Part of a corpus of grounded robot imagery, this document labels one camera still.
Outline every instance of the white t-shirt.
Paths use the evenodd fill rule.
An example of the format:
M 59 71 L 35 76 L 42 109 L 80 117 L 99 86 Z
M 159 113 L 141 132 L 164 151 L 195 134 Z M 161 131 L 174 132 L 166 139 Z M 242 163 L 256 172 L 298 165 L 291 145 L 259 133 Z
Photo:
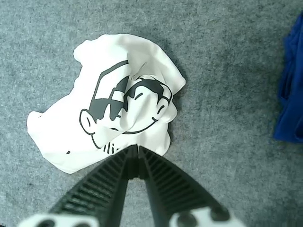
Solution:
M 133 144 L 163 155 L 177 115 L 172 97 L 185 85 L 164 51 L 134 35 L 102 35 L 74 57 L 82 69 L 72 91 L 27 119 L 43 157 L 71 174 Z

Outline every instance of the blue fabric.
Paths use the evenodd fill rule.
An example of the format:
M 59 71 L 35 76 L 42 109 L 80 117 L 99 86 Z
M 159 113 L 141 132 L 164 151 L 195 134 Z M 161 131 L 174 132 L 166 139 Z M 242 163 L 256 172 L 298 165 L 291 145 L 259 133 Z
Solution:
M 303 13 L 285 38 L 285 69 L 278 97 L 283 111 L 274 138 L 303 143 Z

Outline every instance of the gray carpet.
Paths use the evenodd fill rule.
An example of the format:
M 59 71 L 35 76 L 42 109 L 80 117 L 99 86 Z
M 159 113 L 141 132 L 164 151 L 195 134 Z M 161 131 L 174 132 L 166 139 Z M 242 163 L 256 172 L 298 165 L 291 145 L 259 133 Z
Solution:
M 1 0 L 0 224 L 47 211 L 94 166 L 65 174 L 27 134 L 30 111 L 67 95 L 74 48 L 101 34 L 159 44 L 187 79 L 165 157 L 248 226 L 303 224 L 303 145 L 272 138 L 283 37 L 302 0 Z M 121 226 L 152 226 L 145 186 L 129 184 Z

